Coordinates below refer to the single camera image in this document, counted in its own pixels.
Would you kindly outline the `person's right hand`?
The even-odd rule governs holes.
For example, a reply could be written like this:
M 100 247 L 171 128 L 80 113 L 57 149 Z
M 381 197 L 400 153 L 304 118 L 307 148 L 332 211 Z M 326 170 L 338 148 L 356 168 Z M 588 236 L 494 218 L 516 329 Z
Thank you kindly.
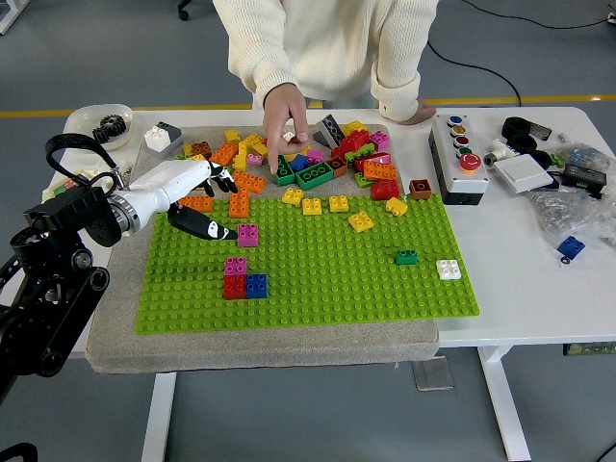
M 268 160 L 271 174 L 277 172 L 278 156 L 302 151 L 309 141 L 306 103 L 299 89 L 290 83 L 271 90 L 264 102 L 263 127 L 268 138 Z M 289 120 L 294 123 L 295 136 L 283 138 Z

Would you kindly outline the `person's left hand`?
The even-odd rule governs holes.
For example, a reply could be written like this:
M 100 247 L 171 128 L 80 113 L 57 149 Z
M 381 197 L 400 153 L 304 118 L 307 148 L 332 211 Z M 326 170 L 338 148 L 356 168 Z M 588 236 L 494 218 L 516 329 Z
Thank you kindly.
M 424 121 L 430 120 L 436 115 L 437 110 L 429 106 L 423 99 L 418 98 L 417 102 L 418 102 L 418 109 L 415 112 L 415 114 L 404 121 L 399 121 L 398 124 L 407 125 L 407 126 L 417 125 Z

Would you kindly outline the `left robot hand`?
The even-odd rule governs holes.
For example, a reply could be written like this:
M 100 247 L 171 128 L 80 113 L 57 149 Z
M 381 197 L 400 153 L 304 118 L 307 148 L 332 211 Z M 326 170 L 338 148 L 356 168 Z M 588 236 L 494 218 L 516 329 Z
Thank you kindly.
M 203 240 L 236 240 L 238 233 L 213 221 L 190 207 L 179 204 L 193 189 L 202 187 L 208 196 L 215 182 L 226 193 L 236 193 L 237 185 L 226 167 L 206 161 L 164 161 L 133 183 L 128 191 L 117 195 L 128 205 L 125 214 L 127 233 L 141 230 L 149 219 L 167 213 L 168 222 L 175 228 Z

